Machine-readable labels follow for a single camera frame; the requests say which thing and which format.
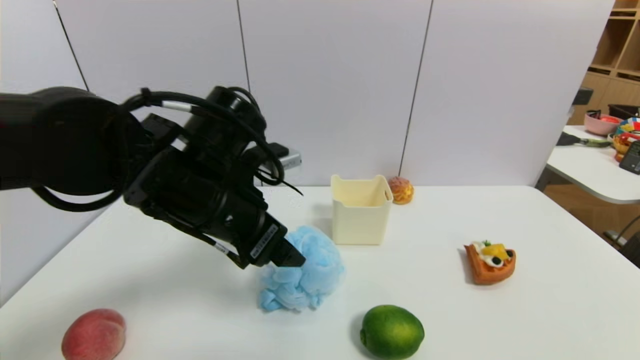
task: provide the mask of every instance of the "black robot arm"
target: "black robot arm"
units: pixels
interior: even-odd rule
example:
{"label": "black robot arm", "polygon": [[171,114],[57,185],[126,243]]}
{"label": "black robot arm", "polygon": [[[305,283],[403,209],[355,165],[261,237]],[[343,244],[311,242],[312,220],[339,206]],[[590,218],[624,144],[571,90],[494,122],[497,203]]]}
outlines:
{"label": "black robot arm", "polygon": [[[131,112],[162,106],[193,114],[184,128],[151,114],[142,123]],[[266,210],[253,177],[284,181],[255,99],[241,88],[217,86],[206,99],[151,92],[121,105],[76,88],[29,95],[0,94],[0,190],[31,188],[67,211],[104,207],[123,195],[144,214],[214,245],[241,268],[301,266],[305,258],[284,238],[287,228]],[[172,143],[182,140],[182,150]],[[247,149],[250,142],[256,147]],[[259,172],[271,163],[275,173]],[[74,204],[69,195],[106,193]],[[237,254],[211,236],[231,243]]]}

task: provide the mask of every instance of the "peach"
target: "peach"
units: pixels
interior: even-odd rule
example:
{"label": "peach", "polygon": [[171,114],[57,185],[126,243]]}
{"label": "peach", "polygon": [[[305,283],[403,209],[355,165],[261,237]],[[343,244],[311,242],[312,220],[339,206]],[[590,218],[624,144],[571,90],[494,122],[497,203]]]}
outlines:
{"label": "peach", "polygon": [[413,199],[413,185],[403,177],[395,176],[389,179],[389,188],[394,194],[394,204],[407,204]]}
{"label": "peach", "polygon": [[96,309],[80,316],[62,339],[66,360],[112,360],[124,346],[124,318],[111,309]]}

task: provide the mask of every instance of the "toy bread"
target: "toy bread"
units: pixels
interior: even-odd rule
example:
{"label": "toy bread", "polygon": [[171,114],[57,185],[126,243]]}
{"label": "toy bread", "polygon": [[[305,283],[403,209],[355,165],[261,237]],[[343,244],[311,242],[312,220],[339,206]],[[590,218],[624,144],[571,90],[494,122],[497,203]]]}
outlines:
{"label": "toy bread", "polygon": [[413,185],[409,180],[395,176],[389,179],[389,188],[394,194],[394,204],[404,205],[413,199]]}
{"label": "toy bread", "polygon": [[505,249],[503,244],[474,241],[469,246],[465,245],[465,250],[474,282],[478,285],[501,282],[511,276],[516,268],[516,252]]}

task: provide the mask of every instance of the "white desk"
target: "white desk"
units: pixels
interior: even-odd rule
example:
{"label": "white desk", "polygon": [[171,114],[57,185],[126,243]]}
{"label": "white desk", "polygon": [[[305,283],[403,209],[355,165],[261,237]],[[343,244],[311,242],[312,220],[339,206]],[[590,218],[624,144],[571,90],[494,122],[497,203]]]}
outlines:
{"label": "white desk", "polygon": [[[271,212],[294,229],[330,226],[328,188],[266,188]],[[117,360],[366,359],[363,314],[396,304],[426,339],[413,359],[640,357],[640,270],[539,191],[417,187],[394,206],[376,247],[340,247],[345,283],[317,311],[257,309],[257,269],[116,203],[0,308],[3,360],[62,359],[82,313],[112,307],[127,321]],[[513,276],[470,283],[463,245],[504,242]]]}
{"label": "white desk", "polygon": [[[564,131],[579,138],[604,139],[587,133],[584,126],[565,126]],[[604,201],[638,203],[640,176],[618,167],[613,158],[615,154],[612,147],[557,146],[547,161],[547,168]]]}

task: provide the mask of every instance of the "pink bowl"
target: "pink bowl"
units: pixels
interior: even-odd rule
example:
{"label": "pink bowl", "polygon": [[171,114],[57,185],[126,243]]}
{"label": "pink bowl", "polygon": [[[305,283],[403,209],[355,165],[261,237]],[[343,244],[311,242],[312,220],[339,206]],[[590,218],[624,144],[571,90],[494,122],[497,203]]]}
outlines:
{"label": "pink bowl", "polygon": [[[620,123],[622,121],[622,119],[620,119],[620,118],[616,118],[616,119],[619,120],[618,123]],[[596,119],[594,117],[590,117],[589,115],[585,115],[584,116],[584,127],[590,133],[594,133],[596,135],[607,136],[607,134],[611,134],[616,130],[616,128],[618,127],[618,124],[615,124],[613,122],[602,121],[600,119]]]}

